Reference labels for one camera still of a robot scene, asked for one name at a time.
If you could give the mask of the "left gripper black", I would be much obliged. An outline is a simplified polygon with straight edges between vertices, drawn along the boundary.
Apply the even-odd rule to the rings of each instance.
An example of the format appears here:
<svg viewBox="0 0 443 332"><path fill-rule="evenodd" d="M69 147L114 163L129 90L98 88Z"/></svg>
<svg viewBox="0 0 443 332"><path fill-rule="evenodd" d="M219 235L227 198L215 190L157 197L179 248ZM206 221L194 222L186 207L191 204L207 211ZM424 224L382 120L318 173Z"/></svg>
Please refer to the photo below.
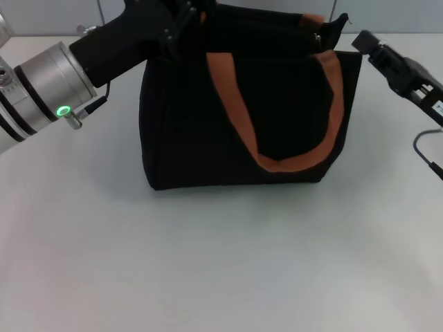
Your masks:
<svg viewBox="0 0 443 332"><path fill-rule="evenodd" d="M148 59L178 60L195 46L199 24L218 21L217 0L124 0L123 13L69 46L99 88Z"/></svg>

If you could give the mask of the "black bag with orange handles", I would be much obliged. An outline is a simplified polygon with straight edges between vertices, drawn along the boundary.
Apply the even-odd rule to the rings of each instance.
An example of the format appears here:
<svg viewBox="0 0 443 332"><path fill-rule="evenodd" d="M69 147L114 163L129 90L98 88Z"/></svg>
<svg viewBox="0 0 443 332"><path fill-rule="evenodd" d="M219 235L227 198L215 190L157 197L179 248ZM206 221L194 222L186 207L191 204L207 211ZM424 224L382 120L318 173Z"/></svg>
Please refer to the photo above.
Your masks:
<svg viewBox="0 0 443 332"><path fill-rule="evenodd" d="M218 3L177 62L141 86L143 167L154 190L317 183L343 150L362 57L336 49L348 22ZM316 52L314 33L323 37Z"/></svg>

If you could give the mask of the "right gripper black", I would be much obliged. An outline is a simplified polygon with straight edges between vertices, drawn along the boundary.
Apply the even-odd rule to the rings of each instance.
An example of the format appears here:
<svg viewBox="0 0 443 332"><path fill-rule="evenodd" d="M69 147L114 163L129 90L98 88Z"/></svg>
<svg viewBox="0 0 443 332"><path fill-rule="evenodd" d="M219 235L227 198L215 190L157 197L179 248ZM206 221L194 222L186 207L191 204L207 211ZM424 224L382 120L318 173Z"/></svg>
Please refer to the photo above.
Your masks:
<svg viewBox="0 0 443 332"><path fill-rule="evenodd" d="M443 84L427 69L409 57L403 58L368 30L362 30L352 46L368 56L369 63L387 79L393 91L402 91L401 97L443 127Z"/></svg>

